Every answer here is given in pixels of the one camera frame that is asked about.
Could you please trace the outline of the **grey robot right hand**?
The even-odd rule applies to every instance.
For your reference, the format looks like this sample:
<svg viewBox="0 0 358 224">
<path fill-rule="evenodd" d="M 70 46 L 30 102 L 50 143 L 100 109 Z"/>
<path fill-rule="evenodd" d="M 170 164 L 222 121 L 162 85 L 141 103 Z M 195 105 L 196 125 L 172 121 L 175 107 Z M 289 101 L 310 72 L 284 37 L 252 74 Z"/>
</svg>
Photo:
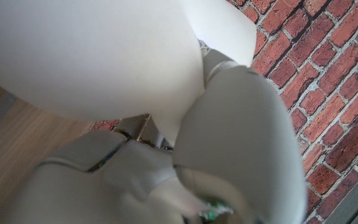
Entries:
<svg viewBox="0 0 358 224">
<path fill-rule="evenodd" d="M 302 223 L 305 173 L 282 99 L 201 49 L 205 91 L 173 146 L 140 117 L 90 131 L 35 167 L 0 223 Z"/>
</svg>

